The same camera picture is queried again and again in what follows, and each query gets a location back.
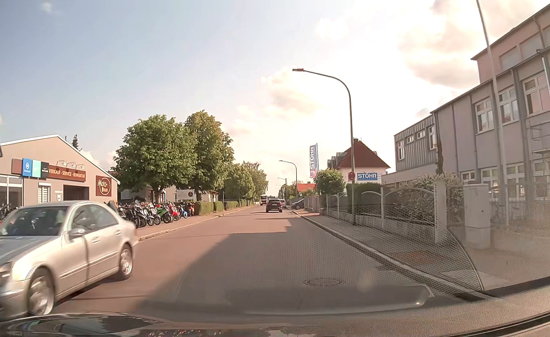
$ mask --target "concrete pillar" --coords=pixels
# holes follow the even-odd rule
[[[485,183],[464,187],[464,226],[466,244],[479,249],[491,246],[489,186]]]
[[[435,198],[435,243],[440,244],[447,237],[447,201],[446,182],[435,181],[433,196]]]

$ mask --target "manhole cover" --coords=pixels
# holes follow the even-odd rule
[[[305,285],[312,286],[312,287],[332,287],[332,286],[338,286],[342,283],[344,283],[344,280],[339,280],[336,278],[327,278],[327,277],[319,277],[319,278],[314,278],[311,280],[304,281]]]

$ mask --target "billboard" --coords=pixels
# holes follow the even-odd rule
[[[319,171],[319,150],[317,144],[310,146],[309,167],[310,177],[314,178]]]

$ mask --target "hedge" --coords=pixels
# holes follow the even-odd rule
[[[238,207],[238,202],[225,202],[225,206],[227,210],[232,210]]]
[[[211,214],[215,209],[215,205],[211,202],[196,202],[194,203],[194,215]]]
[[[213,202],[215,205],[215,208],[213,208],[216,212],[222,212],[223,209],[223,202]]]

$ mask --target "car wheel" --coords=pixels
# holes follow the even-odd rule
[[[131,248],[123,246],[119,253],[119,271],[115,275],[118,281],[129,279],[131,271],[134,269],[134,258],[131,255]]]
[[[51,274],[44,268],[34,272],[28,288],[28,313],[34,316],[50,314],[55,305],[55,290]]]

